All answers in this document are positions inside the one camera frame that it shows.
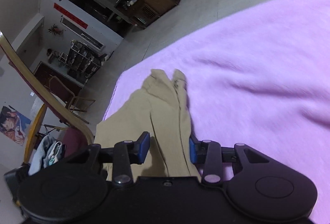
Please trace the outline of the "khaki cargo pants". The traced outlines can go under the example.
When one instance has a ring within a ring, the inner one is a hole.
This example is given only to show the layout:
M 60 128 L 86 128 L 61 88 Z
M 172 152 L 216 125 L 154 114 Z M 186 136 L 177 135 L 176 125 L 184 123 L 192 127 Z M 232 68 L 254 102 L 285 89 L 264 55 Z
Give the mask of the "khaki cargo pants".
M 180 70 L 168 78 L 163 70 L 153 69 L 142 87 L 97 125 L 94 142 L 111 148 L 137 140 L 144 131 L 151 135 L 151 146 L 145 162 L 131 166 L 134 178 L 201 177 L 190 160 L 191 117 L 186 77 Z

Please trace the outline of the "pile of light clothes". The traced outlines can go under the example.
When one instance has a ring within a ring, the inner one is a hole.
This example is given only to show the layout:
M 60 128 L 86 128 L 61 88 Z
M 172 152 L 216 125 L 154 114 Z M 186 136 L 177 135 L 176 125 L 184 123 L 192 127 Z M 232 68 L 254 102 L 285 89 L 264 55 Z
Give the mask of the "pile of light clothes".
M 65 155 L 65 147 L 61 141 L 54 137 L 50 135 L 45 136 L 34 153 L 28 175 L 34 175 L 62 160 Z

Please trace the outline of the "purple fleece blanket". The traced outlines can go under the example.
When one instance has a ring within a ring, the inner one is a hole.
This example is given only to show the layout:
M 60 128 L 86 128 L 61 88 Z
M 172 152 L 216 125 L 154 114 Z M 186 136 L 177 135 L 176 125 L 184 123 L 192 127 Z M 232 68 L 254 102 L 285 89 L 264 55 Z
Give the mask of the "purple fleece blanket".
M 152 69 L 187 78 L 195 135 L 245 143 L 309 177 L 329 223 L 329 0 L 271 0 L 191 33 L 123 72 L 105 117 Z

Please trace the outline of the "anime poster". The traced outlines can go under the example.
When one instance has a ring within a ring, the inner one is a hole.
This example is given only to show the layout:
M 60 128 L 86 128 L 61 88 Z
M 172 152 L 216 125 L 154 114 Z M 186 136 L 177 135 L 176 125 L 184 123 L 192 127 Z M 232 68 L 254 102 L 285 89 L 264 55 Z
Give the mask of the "anime poster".
M 1 109 L 1 133 L 22 146 L 31 120 L 16 110 L 3 106 Z

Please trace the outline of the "brown wooden cabinet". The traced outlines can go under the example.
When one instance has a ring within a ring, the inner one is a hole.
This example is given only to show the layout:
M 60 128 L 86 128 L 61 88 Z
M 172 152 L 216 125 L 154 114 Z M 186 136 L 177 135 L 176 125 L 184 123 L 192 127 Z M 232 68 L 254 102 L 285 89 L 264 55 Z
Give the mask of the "brown wooden cabinet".
M 142 29 L 179 4 L 180 0 L 119 0 L 115 8 Z

